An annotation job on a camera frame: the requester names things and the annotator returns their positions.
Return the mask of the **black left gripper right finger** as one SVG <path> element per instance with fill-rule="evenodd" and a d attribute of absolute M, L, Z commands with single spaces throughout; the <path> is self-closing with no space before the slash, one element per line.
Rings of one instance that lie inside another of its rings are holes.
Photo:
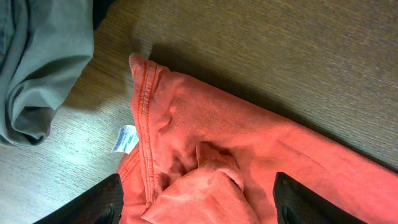
<path fill-rule="evenodd" d="M 279 224 L 362 223 L 284 172 L 277 172 L 273 198 Z"/>

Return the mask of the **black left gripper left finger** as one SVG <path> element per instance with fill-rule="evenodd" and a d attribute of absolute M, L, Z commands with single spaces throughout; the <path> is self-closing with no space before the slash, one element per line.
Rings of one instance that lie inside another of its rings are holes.
<path fill-rule="evenodd" d="M 112 174 L 35 224 L 118 224 L 123 209 L 119 174 Z"/>

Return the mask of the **red soccer t-shirt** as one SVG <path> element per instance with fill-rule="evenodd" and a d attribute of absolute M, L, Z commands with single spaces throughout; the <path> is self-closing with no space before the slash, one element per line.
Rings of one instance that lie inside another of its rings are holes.
<path fill-rule="evenodd" d="M 287 118 L 132 54 L 139 141 L 121 223 L 275 223 L 284 172 L 367 223 L 397 222 L 397 174 Z"/>

